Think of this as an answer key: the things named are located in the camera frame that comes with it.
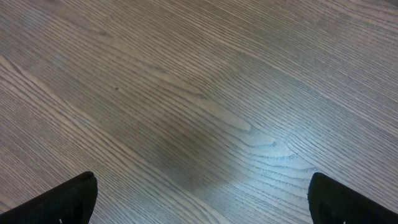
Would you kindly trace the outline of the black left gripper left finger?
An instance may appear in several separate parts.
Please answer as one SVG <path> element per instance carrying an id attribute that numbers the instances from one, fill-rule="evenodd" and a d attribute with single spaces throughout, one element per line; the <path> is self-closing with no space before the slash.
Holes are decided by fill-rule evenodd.
<path id="1" fill-rule="evenodd" d="M 84 172 L 1 214 L 2 224 L 88 224 L 98 196 L 94 173 Z"/>

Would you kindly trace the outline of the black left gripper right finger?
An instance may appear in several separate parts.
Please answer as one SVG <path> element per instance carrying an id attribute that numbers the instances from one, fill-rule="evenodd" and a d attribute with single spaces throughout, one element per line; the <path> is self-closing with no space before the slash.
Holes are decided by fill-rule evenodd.
<path id="1" fill-rule="evenodd" d="M 308 204 L 314 224 L 397 224 L 397 214 L 316 172 L 308 187 Z"/>

